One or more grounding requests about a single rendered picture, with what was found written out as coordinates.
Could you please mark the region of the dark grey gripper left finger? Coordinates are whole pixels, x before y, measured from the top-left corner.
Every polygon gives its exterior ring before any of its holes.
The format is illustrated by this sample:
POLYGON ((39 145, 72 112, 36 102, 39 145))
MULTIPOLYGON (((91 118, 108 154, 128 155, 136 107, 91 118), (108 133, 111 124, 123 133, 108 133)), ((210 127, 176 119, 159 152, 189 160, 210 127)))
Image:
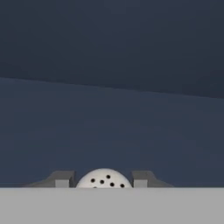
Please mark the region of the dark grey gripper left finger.
POLYGON ((27 187, 74 187, 75 171, 54 171, 48 178, 27 185, 27 187))

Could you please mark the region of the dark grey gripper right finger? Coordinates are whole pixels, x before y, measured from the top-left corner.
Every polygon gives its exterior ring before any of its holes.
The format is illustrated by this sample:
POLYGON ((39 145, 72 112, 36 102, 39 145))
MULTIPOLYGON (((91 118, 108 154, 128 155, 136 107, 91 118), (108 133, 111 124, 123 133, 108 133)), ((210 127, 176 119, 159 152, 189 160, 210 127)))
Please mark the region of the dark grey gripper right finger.
POLYGON ((158 179, 152 171, 133 171, 132 178, 134 187, 172 187, 158 179))

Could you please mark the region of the white shaker with black holes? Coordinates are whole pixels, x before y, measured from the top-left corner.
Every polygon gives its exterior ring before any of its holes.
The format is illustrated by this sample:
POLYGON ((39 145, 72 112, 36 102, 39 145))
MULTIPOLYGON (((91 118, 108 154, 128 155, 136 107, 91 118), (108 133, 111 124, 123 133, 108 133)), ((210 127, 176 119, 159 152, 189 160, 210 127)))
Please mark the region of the white shaker with black holes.
POLYGON ((128 179, 113 169, 96 169, 88 172, 78 182, 77 188, 131 188, 128 179))

